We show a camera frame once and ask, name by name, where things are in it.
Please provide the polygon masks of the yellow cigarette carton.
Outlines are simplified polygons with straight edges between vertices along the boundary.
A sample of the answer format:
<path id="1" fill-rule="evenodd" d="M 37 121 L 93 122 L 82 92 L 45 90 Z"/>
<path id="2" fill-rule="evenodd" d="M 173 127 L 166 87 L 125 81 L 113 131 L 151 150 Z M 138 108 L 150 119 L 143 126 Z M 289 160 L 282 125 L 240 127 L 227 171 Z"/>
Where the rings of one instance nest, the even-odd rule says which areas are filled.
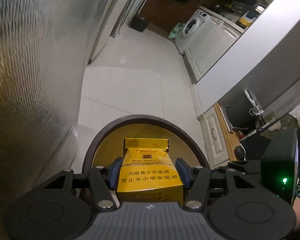
<path id="1" fill-rule="evenodd" d="M 169 140 L 125 138 L 116 194 L 120 202 L 184 202 L 184 184 L 170 159 Z"/>

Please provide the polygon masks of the yellow brown-rimmed trash can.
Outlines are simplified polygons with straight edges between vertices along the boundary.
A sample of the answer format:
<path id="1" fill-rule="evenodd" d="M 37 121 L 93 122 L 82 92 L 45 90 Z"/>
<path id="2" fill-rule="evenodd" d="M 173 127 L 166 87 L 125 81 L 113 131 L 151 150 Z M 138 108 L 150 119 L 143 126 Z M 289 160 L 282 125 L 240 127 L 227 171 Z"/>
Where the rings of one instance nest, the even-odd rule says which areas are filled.
<path id="1" fill-rule="evenodd" d="M 209 167 L 197 143 L 173 123 L 129 115 L 107 124 L 94 137 L 82 171 L 102 167 L 120 202 L 178 202 L 195 178 L 193 167 Z"/>

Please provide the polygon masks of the dark grey trash bin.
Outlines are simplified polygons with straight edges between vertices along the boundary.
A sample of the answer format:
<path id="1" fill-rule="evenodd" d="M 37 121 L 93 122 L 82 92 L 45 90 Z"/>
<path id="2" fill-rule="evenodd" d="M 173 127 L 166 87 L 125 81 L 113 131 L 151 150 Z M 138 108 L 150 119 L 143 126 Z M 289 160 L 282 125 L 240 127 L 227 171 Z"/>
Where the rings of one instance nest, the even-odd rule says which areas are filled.
<path id="1" fill-rule="evenodd" d="M 226 115 L 233 128 L 254 130 L 264 109 L 256 95 L 245 89 L 243 94 L 226 106 Z"/>

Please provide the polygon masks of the white low wooden cabinet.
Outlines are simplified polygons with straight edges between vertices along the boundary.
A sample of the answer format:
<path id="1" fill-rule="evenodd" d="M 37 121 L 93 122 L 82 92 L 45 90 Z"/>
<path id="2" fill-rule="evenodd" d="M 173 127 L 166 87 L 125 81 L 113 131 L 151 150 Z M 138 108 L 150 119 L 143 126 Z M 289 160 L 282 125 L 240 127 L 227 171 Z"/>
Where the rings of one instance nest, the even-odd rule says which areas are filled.
<path id="1" fill-rule="evenodd" d="M 211 168 L 238 161 L 235 148 L 240 146 L 238 134 L 230 129 L 221 106 L 215 103 L 199 117 L 202 127 L 207 161 Z"/>

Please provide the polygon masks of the white kitchen cabinets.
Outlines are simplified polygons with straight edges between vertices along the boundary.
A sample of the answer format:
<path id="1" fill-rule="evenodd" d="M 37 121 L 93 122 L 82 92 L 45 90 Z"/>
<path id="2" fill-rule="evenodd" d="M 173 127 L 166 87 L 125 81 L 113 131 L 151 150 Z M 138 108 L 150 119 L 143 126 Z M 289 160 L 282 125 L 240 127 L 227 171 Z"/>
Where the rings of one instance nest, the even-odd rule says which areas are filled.
<path id="1" fill-rule="evenodd" d="M 197 81 L 200 80 L 242 35 L 216 17 L 210 20 L 185 48 L 185 56 Z"/>

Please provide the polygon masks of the green plastic bag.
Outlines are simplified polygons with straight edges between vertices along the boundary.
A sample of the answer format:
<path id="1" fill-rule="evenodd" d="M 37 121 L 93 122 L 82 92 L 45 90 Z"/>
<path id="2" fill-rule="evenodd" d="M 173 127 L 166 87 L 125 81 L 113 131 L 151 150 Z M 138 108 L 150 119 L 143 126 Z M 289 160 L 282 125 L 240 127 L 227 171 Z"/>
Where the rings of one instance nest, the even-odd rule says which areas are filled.
<path id="1" fill-rule="evenodd" d="M 168 38 L 174 40 L 183 30 L 185 23 L 178 23 L 169 33 Z"/>

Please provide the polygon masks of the white washing machine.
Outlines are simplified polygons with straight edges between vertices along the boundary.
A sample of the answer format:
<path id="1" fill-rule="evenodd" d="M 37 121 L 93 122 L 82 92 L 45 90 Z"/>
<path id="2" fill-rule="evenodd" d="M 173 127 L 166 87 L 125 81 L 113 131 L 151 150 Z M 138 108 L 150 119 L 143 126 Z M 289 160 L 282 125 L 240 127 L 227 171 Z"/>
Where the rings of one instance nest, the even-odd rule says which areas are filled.
<path id="1" fill-rule="evenodd" d="M 184 55 L 186 47 L 196 37 L 202 27 L 208 22 L 211 15 L 201 9 L 197 9 L 181 31 L 174 39 L 175 46 L 181 55 Z"/>

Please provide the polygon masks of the black bin by door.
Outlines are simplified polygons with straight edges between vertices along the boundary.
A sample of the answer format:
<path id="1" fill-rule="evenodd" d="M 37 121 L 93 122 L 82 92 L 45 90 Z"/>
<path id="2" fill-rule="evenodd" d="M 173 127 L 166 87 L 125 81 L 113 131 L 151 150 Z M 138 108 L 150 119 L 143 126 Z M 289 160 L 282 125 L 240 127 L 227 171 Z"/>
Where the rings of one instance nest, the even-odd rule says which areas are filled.
<path id="1" fill-rule="evenodd" d="M 136 31 L 143 33 L 144 30 L 147 28 L 148 24 L 149 24 L 149 20 L 136 15 L 130 21 L 129 27 Z"/>

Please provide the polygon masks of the dark brown door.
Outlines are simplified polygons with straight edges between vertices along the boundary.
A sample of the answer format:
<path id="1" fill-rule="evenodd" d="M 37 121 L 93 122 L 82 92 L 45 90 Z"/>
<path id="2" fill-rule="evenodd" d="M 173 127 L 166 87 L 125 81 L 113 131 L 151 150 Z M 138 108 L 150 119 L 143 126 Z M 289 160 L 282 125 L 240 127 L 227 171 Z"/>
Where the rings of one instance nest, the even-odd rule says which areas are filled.
<path id="1" fill-rule="evenodd" d="M 140 14 L 157 28 L 169 33 L 178 23 L 185 23 L 198 6 L 208 8 L 218 0 L 146 0 Z"/>

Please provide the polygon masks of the white refrigerator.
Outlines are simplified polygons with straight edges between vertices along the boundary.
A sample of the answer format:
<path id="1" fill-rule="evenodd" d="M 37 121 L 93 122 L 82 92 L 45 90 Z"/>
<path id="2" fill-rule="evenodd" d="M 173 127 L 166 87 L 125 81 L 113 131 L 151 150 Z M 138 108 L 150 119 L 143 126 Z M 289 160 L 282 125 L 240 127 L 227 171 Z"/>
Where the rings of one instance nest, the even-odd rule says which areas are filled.
<path id="1" fill-rule="evenodd" d="M 98 54 L 108 42 L 110 33 L 115 27 L 121 12 L 129 3 L 128 1 L 129 0 L 109 0 L 107 2 L 87 65 L 91 64 L 96 59 Z"/>

